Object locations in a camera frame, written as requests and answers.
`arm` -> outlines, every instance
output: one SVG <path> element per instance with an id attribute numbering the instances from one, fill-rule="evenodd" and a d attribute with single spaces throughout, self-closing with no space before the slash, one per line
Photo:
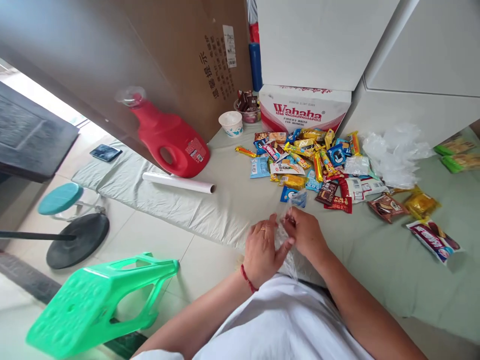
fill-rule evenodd
<path id="1" fill-rule="evenodd" d="M 427 359 L 395 319 L 330 251 L 317 219 L 292 207 L 283 220 L 296 247 L 325 280 L 346 327 L 377 360 Z"/>
<path id="2" fill-rule="evenodd" d="M 276 214 L 252 226 L 245 243 L 245 273 L 257 289 L 282 266 L 292 248 L 286 241 L 275 251 Z M 243 304 L 252 292 L 240 270 L 200 296 L 178 315 L 158 329 L 133 355 L 154 349 L 181 353 L 191 359 L 211 339 L 228 316 Z"/>

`smartphone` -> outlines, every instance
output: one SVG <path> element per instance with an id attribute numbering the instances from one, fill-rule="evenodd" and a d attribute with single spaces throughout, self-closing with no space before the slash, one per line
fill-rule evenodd
<path id="1" fill-rule="evenodd" d="M 114 147 L 101 144 L 97 146 L 95 149 L 90 151 L 90 155 L 94 158 L 106 161 L 107 163 L 111 162 L 115 159 L 118 155 L 122 153 L 122 150 L 116 149 Z"/>

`red detergent bottle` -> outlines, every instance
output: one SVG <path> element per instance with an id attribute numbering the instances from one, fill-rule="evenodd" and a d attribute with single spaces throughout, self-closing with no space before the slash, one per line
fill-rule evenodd
<path id="1" fill-rule="evenodd" d="M 210 152 L 205 141 L 178 115 L 158 110 L 142 87 L 119 90 L 115 99 L 136 115 L 140 122 L 138 137 L 164 170 L 182 178 L 193 178 L 207 165 Z M 160 153 L 162 148 L 170 153 L 171 163 Z"/>

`blue stool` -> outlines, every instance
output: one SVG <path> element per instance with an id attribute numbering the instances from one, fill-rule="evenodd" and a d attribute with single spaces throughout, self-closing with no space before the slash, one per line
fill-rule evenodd
<path id="1" fill-rule="evenodd" d="M 50 216 L 56 220 L 72 222 L 88 213 L 91 209 L 95 209 L 97 213 L 104 213 L 105 208 L 97 205 L 101 195 L 98 194 L 94 203 L 81 201 L 80 198 L 84 194 L 84 188 L 80 185 L 69 182 L 53 189 L 47 194 L 38 205 L 38 213 Z M 71 217 L 62 216 L 62 212 L 76 205 L 75 215 Z"/>

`green plastic stool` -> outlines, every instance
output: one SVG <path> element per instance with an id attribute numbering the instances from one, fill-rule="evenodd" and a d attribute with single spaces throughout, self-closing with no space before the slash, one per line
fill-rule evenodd
<path id="1" fill-rule="evenodd" d="M 131 264 L 136 268 L 123 267 Z M 64 359 L 155 322 L 152 309 L 162 284 L 177 274 L 178 260 L 157 260 L 151 253 L 84 267 L 75 271 L 50 301 L 26 336 L 42 352 Z M 129 293 L 154 284 L 145 306 L 132 320 L 111 323 L 119 302 Z"/>

